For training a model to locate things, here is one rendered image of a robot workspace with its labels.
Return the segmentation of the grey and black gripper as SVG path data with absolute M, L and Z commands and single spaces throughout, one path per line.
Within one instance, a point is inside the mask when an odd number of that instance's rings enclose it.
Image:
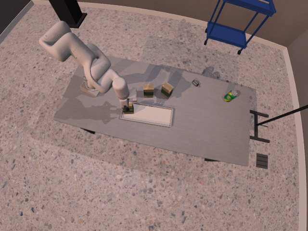
M 124 108 L 124 111 L 125 112 L 129 111 L 129 108 L 128 108 L 129 107 L 129 99 L 124 99 L 124 100 L 119 99 L 119 101 L 120 101 L 121 107 Z

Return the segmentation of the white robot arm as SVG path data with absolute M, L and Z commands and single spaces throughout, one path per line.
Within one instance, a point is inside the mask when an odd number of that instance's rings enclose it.
M 40 45 L 57 60 L 64 62 L 70 56 L 84 68 L 87 89 L 107 93 L 113 86 L 119 99 L 137 102 L 137 87 L 128 89 L 127 82 L 114 69 L 111 62 L 94 44 L 85 45 L 65 21 L 57 22 L 40 39 Z M 92 62 L 96 62 L 92 65 Z

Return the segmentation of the green and yellow drink can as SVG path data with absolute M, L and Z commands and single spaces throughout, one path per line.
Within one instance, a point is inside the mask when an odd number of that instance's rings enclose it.
M 230 102 L 237 96 L 237 92 L 235 90 L 230 91 L 227 95 L 224 96 L 224 100 L 226 102 Z

